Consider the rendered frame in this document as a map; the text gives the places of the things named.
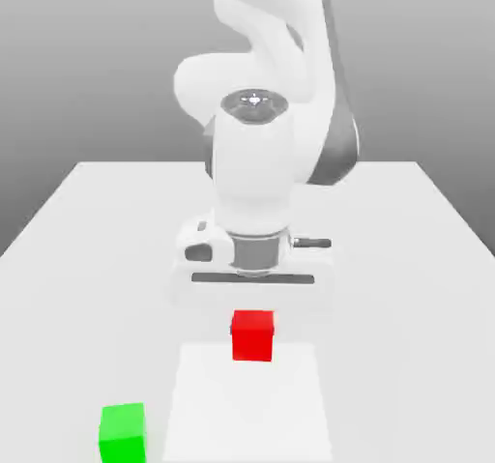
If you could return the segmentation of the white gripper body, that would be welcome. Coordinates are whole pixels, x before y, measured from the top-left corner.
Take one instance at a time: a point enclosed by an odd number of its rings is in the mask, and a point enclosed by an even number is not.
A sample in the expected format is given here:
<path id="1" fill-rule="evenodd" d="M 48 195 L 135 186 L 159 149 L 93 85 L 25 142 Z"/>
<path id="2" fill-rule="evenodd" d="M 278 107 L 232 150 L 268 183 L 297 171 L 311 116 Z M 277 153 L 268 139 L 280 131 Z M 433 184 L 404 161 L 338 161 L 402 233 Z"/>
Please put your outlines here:
<path id="1" fill-rule="evenodd" d="M 177 262 L 170 272 L 170 301 L 207 310 L 313 311 L 330 306 L 334 288 L 330 254 L 303 254 L 263 276 L 243 276 L 211 263 Z"/>

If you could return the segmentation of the small red cube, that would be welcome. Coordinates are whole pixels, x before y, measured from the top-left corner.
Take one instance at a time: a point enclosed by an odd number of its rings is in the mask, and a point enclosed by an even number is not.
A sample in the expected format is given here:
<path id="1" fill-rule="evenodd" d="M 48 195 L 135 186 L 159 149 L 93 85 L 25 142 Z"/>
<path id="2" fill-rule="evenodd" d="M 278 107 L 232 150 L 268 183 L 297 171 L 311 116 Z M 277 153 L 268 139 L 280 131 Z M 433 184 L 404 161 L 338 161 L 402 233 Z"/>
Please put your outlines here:
<path id="1" fill-rule="evenodd" d="M 230 334 L 234 361 L 272 360 L 275 320 L 271 310 L 235 310 Z"/>

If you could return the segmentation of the small green cube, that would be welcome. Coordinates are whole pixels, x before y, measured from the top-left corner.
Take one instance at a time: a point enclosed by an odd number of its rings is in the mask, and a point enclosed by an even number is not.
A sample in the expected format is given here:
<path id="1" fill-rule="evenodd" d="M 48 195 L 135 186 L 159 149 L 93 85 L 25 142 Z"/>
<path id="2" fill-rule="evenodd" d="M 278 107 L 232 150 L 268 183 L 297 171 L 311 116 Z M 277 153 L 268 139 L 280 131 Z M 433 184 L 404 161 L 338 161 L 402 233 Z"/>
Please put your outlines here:
<path id="1" fill-rule="evenodd" d="M 104 406 L 98 444 L 102 463 L 147 463 L 144 404 Z"/>

